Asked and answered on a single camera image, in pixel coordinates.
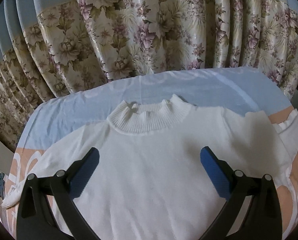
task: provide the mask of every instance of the curtain fold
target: curtain fold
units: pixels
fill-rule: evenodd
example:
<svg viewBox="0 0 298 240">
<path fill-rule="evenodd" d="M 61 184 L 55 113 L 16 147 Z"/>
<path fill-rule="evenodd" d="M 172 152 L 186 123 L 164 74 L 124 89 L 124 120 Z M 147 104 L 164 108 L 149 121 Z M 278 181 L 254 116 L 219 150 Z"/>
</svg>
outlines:
<svg viewBox="0 0 298 240">
<path fill-rule="evenodd" d="M 238 66 L 260 69 L 291 99 L 296 0 L 4 0 L 0 124 L 11 120 L 13 131 L 4 142 L 52 98 L 136 75 Z"/>
</svg>

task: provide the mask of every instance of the metal screw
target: metal screw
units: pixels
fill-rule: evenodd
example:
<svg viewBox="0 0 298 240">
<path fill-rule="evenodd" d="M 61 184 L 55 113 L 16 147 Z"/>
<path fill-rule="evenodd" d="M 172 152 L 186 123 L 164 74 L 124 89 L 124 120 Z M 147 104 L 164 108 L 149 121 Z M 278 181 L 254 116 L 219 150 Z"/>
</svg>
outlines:
<svg viewBox="0 0 298 240">
<path fill-rule="evenodd" d="M 236 171 L 234 172 L 234 174 L 235 174 L 237 177 L 242 177 L 242 176 L 244 175 L 244 173 L 243 173 L 242 171 L 240 171 L 240 170 L 236 170 Z"/>
<path fill-rule="evenodd" d="M 271 180 L 272 179 L 271 175 L 269 175 L 269 174 L 265 174 L 264 177 L 265 177 L 266 180 Z"/>
<path fill-rule="evenodd" d="M 27 177 L 28 180 L 32 180 L 34 178 L 35 178 L 35 175 L 33 173 L 29 174 Z"/>
<path fill-rule="evenodd" d="M 60 171 L 57 171 L 57 173 L 56 173 L 56 176 L 57 177 L 62 177 L 62 176 L 64 176 L 65 175 L 65 171 L 64 170 L 60 170 Z"/>
</svg>

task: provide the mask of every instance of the blue gripper pad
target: blue gripper pad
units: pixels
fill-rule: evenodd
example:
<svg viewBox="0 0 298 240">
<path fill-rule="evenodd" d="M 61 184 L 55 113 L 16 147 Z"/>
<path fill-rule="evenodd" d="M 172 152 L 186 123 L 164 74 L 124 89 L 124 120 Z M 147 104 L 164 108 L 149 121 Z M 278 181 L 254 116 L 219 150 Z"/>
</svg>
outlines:
<svg viewBox="0 0 298 240">
<path fill-rule="evenodd" d="M 99 159 L 99 151 L 94 148 L 94 150 L 86 158 L 85 162 L 81 165 L 80 169 L 70 181 L 69 197 L 71 199 L 80 197 L 90 177 L 97 168 Z"/>
<path fill-rule="evenodd" d="M 209 147 L 202 148 L 200 152 L 200 160 L 219 196 L 228 201 L 231 196 L 230 181 L 218 165 L 218 159 Z"/>
</svg>

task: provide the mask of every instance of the black object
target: black object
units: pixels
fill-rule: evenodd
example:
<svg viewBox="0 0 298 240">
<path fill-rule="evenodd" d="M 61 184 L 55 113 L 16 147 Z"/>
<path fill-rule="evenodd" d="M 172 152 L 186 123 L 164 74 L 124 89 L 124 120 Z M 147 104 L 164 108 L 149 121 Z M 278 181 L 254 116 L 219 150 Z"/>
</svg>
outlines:
<svg viewBox="0 0 298 240">
<path fill-rule="evenodd" d="M 97 149 L 91 148 L 67 171 L 60 170 L 52 177 L 39 179 L 34 174 L 28 175 L 18 209 L 17 240 L 100 240 L 69 196 L 70 182 L 81 173 L 81 167 L 92 155 L 96 156 L 93 158 L 96 167 L 100 155 Z M 266 174 L 261 179 L 250 178 L 242 171 L 233 171 L 225 161 L 218 160 L 209 147 L 201 150 L 200 157 L 217 192 L 227 202 L 199 240 L 281 240 L 282 217 L 272 177 Z M 46 195 L 55 197 L 73 237 L 58 229 Z M 240 230 L 227 236 L 244 198 L 249 195 L 253 198 Z"/>
</svg>

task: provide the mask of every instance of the bed sheet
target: bed sheet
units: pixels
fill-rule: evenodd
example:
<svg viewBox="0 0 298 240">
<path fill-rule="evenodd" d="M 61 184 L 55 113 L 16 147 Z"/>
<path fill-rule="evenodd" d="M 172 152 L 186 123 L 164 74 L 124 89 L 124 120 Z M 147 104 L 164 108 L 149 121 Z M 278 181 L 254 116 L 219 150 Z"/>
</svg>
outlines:
<svg viewBox="0 0 298 240">
<path fill-rule="evenodd" d="M 271 123 L 287 120 L 293 107 L 265 75 L 253 68 L 164 72 L 118 80 L 104 86 L 52 99 L 30 117 L 14 154 L 5 192 L 27 177 L 47 148 L 73 130 L 104 120 L 122 101 L 151 104 L 173 94 L 197 106 L 223 106 L 245 115 L 265 111 Z M 298 153 L 277 191 L 284 239 L 298 222 Z M 3 225 L 15 237 L 18 205 L 1 212 Z"/>
<path fill-rule="evenodd" d="M 223 106 L 240 115 L 261 110 L 271 115 L 291 105 L 254 68 L 168 71 L 117 80 L 41 104 L 30 117 L 18 148 L 46 150 L 79 127 L 106 119 L 122 100 L 152 104 L 173 94 L 197 106 Z"/>
</svg>

